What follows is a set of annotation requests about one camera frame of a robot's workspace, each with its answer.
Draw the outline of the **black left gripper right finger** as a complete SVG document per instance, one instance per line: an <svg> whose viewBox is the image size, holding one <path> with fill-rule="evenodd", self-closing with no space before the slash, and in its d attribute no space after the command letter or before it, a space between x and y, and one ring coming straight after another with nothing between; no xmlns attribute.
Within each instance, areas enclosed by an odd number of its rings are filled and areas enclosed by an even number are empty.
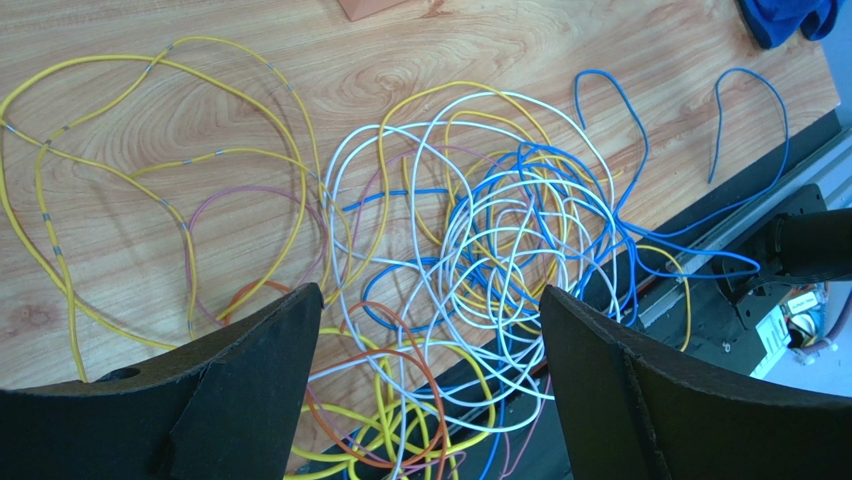
<svg viewBox="0 0 852 480"><path fill-rule="evenodd" d="M540 299L578 479L847 479L851 401L708 364L564 290Z"/></svg>

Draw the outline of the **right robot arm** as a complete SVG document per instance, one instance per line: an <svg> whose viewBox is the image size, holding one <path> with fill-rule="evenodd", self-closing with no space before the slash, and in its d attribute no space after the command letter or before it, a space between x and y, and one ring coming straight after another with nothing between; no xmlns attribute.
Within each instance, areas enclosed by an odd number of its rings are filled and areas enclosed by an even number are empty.
<svg viewBox="0 0 852 480"><path fill-rule="evenodd" d="M794 287L851 279L851 210L781 213L711 266L721 294L747 325Z"/></svg>

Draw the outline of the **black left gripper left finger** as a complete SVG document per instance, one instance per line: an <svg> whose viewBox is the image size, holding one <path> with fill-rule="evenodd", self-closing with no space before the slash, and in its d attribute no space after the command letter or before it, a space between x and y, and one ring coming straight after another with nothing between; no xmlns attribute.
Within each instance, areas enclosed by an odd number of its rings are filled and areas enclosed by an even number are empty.
<svg viewBox="0 0 852 480"><path fill-rule="evenodd" d="M84 383L1 393L5 479L280 479L323 296L296 288L172 351Z"/></svg>

